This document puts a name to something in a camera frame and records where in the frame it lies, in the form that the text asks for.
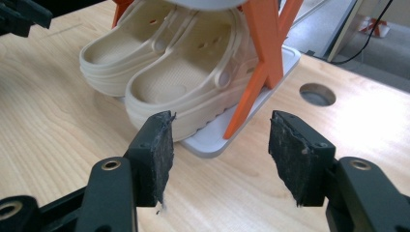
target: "orange stand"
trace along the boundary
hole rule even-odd
[[[246,121],[260,90],[273,89],[283,78],[281,47],[303,0],[287,0],[278,14],[278,0],[248,0],[243,6],[250,35],[259,57],[247,89],[223,136],[229,139]]]
[[[117,25],[118,19],[120,19],[121,15],[123,15],[124,11],[127,7],[133,2],[133,0],[112,0],[117,4],[117,8],[115,9],[114,19],[112,21],[112,27]]]
[[[368,25],[368,27],[362,29],[361,32],[367,32],[367,31],[372,30],[374,27],[376,27],[376,28],[374,29],[374,36],[380,37],[381,34],[380,34],[380,27],[379,27],[379,25],[385,25],[385,26],[387,26],[387,22],[386,22],[386,21],[383,21],[383,20],[380,20],[379,23],[377,23],[377,25],[376,25],[376,21],[377,21],[377,20],[376,20],[375,18],[372,18],[370,25]]]

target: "black cable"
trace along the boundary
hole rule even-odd
[[[335,62],[332,61],[331,64],[333,64],[333,65],[342,65],[342,64],[345,64],[345,63],[347,63],[347,62],[353,60],[354,58],[356,58],[358,55],[360,55],[360,54],[363,52],[363,50],[365,50],[365,48],[366,48],[367,45],[368,45],[368,42],[370,41],[371,35],[373,35],[374,30],[375,30],[376,27],[378,26],[378,24],[379,24],[381,18],[383,17],[384,13],[389,9],[389,7],[390,7],[390,5],[392,4],[392,2],[393,2],[393,0],[390,0],[390,1],[387,3],[386,7],[383,9],[383,12],[382,12],[382,13],[379,15],[379,17],[377,18],[376,22],[374,23],[373,28],[372,28],[371,31],[370,31],[370,35],[368,35],[367,41],[366,41],[365,45],[362,47],[362,49],[360,49],[360,51],[359,51],[358,53],[356,53],[356,55],[350,57],[350,58],[347,59],[347,60],[344,60],[344,61],[335,61]]]

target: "wooden table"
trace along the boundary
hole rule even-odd
[[[137,133],[124,105],[94,91],[80,49],[106,33],[111,1],[34,26],[28,39],[0,38],[0,198],[29,194],[42,206],[88,181],[94,163],[122,156]],[[331,106],[304,101],[320,83]],[[328,231],[323,208],[297,208],[268,154],[272,110],[301,117],[337,146],[337,158],[379,165],[410,195],[410,96],[303,56],[231,145],[200,159],[175,144],[166,209],[138,208],[140,231]]]

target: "round cutout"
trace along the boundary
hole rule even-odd
[[[23,208],[23,204],[19,201],[6,202],[0,205],[0,220],[11,218]]]
[[[117,169],[121,165],[121,162],[116,159],[109,160],[102,165],[102,170],[111,171]]]
[[[303,85],[299,93],[305,101],[318,106],[329,106],[336,102],[334,92],[328,87],[317,83]]]
[[[368,171],[371,169],[370,164],[368,164],[365,161],[358,160],[358,159],[351,160],[350,165],[352,165],[353,167],[357,169],[364,170],[364,171]]]

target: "shoe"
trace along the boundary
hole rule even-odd
[[[171,110],[174,141],[185,139],[239,102],[257,63],[242,13],[198,12],[178,42],[128,83],[130,120],[140,129]]]
[[[160,58],[189,20],[190,11],[172,3],[135,0],[114,29],[81,49],[80,70],[94,89],[122,97],[131,77]]]

